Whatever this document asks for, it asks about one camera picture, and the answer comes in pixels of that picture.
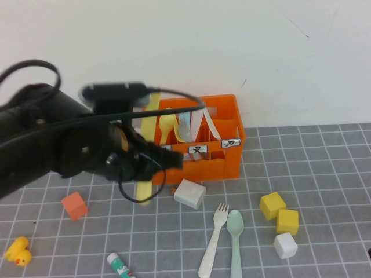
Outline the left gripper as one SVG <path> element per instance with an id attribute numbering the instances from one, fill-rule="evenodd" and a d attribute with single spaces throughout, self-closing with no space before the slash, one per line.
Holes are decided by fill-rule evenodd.
<path id="1" fill-rule="evenodd" d="M 93 155 L 86 171 L 111 181 L 149 181 L 152 179 L 152 162 L 147 155 L 165 170 L 182 169 L 183 154 L 146 142 L 129 122 L 110 123 L 104 130 L 101 150 Z"/>

